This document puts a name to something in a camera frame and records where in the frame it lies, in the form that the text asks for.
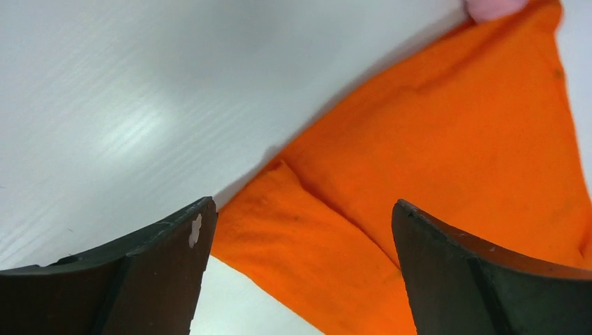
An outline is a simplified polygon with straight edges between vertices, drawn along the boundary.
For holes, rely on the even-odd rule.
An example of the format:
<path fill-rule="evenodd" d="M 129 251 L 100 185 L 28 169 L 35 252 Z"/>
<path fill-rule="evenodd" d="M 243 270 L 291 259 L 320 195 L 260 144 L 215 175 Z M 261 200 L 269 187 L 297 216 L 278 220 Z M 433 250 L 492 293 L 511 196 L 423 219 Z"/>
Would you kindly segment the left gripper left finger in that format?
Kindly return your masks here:
<path fill-rule="evenodd" d="M 218 213 L 203 197 L 47 266 L 1 272 L 2 334 L 188 334 Z"/>

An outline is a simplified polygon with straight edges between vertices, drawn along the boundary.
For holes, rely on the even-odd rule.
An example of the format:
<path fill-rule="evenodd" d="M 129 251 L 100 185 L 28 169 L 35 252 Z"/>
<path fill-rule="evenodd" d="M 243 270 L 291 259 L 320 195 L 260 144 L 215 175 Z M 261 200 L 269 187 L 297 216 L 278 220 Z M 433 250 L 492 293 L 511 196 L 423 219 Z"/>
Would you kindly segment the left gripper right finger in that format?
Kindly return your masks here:
<path fill-rule="evenodd" d="M 398 200 L 392 233 L 418 334 L 590 334 L 591 272 L 511 251 Z"/>

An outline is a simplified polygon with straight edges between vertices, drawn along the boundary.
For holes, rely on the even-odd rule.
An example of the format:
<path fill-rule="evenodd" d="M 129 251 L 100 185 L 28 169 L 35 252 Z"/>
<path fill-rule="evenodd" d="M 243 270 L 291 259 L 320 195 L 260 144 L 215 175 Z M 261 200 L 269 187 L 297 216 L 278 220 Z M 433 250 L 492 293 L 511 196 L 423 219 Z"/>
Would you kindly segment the orange t shirt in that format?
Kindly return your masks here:
<path fill-rule="evenodd" d="M 405 199 L 510 250 L 591 267 L 559 1 L 463 24 L 305 130 L 221 210 L 213 255 L 326 334 L 414 334 Z"/>

